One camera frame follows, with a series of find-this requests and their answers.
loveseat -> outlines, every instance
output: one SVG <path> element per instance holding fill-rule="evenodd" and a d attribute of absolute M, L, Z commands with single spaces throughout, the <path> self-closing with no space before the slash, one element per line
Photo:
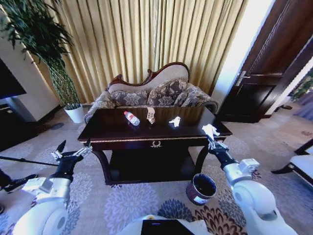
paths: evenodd
<path fill-rule="evenodd" d="M 189 69 L 181 62 L 163 66 L 159 71 L 148 70 L 148 77 L 139 84 L 131 84 L 118 75 L 95 100 L 84 117 L 88 123 L 97 109 L 205 106 L 216 113 L 218 103 L 199 87 L 189 83 Z"/>

table drawer handle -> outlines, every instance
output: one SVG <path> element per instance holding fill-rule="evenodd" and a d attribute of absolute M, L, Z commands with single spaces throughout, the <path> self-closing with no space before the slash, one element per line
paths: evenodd
<path fill-rule="evenodd" d="M 152 145 L 150 146 L 151 148 L 160 148 L 161 146 L 161 141 L 158 141 L 158 144 L 156 144 L 155 141 L 152 142 Z"/>

wooden coffee table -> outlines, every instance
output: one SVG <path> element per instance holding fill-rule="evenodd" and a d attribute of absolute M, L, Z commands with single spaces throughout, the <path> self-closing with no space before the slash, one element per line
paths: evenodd
<path fill-rule="evenodd" d="M 136 127 L 124 111 L 140 119 Z M 156 122 L 146 119 L 147 108 L 98 109 L 81 133 L 78 141 L 89 138 L 98 157 L 107 185 L 191 180 L 201 172 L 208 154 L 208 140 L 202 127 L 213 124 L 224 141 L 232 133 L 205 107 L 157 107 Z M 169 121 L 179 116 L 174 127 Z M 190 146 L 204 146 L 196 165 L 188 151 Z M 110 163 L 103 150 L 112 150 Z"/>

white flower pot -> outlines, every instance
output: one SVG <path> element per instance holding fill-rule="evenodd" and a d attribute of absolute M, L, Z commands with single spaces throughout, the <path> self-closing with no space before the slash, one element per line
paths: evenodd
<path fill-rule="evenodd" d="M 84 110 L 82 105 L 80 105 L 80 107 L 77 109 L 65 110 L 65 112 L 69 115 L 73 122 L 81 123 L 83 121 Z"/>

television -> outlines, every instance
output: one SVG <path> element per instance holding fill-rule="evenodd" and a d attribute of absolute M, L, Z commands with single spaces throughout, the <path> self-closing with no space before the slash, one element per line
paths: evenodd
<path fill-rule="evenodd" d="M 20 94 L 26 94 L 26 91 L 16 80 L 14 75 L 11 73 L 9 68 L 5 63 L 0 59 L 0 99 L 13 97 Z"/>

